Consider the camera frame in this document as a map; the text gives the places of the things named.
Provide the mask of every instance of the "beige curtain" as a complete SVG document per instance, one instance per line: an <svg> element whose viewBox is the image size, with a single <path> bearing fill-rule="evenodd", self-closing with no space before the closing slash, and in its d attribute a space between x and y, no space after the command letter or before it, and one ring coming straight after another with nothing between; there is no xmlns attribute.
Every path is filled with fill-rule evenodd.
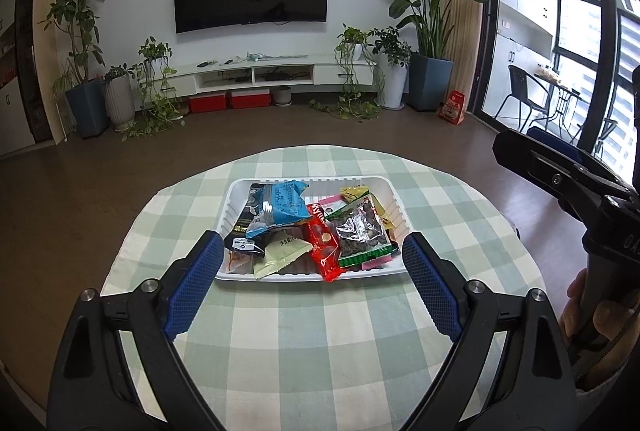
<svg viewBox="0 0 640 431"><path fill-rule="evenodd" d="M481 15L482 5L472 0L453 0L451 3L450 21L455 25L455 28L449 38L447 58L451 59L454 65L446 97L453 90L462 92L465 94L465 109L476 71Z"/></svg>

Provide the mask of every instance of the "gray ribbed plant pot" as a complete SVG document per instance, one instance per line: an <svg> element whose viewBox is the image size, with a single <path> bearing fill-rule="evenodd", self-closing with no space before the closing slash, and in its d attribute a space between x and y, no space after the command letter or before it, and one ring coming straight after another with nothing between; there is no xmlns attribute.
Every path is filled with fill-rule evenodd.
<svg viewBox="0 0 640 431"><path fill-rule="evenodd" d="M411 52L407 104L419 112L435 112L444 101L453 61Z"/></svg>
<svg viewBox="0 0 640 431"><path fill-rule="evenodd" d="M82 138L97 137L109 127L103 88L102 79L92 79L65 92L76 118L76 130Z"/></svg>
<svg viewBox="0 0 640 431"><path fill-rule="evenodd" d="M133 121L136 109L133 105L129 74L107 82L104 87L104 103L116 132L122 131L127 122Z"/></svg>

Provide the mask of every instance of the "red storage box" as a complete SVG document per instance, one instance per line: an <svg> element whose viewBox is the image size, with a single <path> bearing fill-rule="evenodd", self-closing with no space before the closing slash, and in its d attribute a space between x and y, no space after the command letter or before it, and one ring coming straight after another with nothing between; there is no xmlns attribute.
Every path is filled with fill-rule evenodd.
<svg viewBox="0 0 640 431"><path fill-rule="evenodd" d="M234 90L231 92L232 108L257 108L271 104L271 92L268 88L259 90Z"/></svg>
<svg viewBox="0 0 640 431"><path fill-rule="evenodd" d="M226 92L211 92L189 98L189 109L192 114L226 110Z"/></svg>

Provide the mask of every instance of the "blue plant pot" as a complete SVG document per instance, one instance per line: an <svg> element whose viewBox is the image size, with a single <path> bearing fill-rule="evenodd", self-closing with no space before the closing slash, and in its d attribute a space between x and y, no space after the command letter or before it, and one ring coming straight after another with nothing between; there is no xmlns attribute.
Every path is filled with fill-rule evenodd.
<svg viewBox="0 0 640 431"><path fill-rule="evenodd" d="M452 69L453 61L411 52L407 104L419 112L435 112L444 101Z"/></svg>
<svg viewBox="0 0 640 431"><path fill-rule="evenodd" d="M98 137L109 126L104 106L104 81L92 79L65 92L71 112L76 118L76 130L82 138Z"/></svg>

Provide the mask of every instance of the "yellow snack package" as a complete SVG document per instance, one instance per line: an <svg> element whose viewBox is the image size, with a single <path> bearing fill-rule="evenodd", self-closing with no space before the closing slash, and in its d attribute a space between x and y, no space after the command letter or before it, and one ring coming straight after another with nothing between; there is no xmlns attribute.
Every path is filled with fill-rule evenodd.
<svg viewBox="0 0 640 431"><path fill-rule="evenodd" d="M304 239L278 231L264 249L264 258L254 261L255 279L268 276L287 267L314 246Z"/></svg>
<svg viewBox="0 0 640 431"><path fill-rule="evenodd" d="M342 198L350 204L354 200L363 197L367 193L370 193L369 188L367 186L354 186L354 187L343 187L340 189L340 194ZM376 208L378 216L382 220L382 226L385 230L397 229L397 227L392 223L392 221L386 216L385 208L380 204L376 196L371 193L371 198L373 199L373 205Z"/></svg>

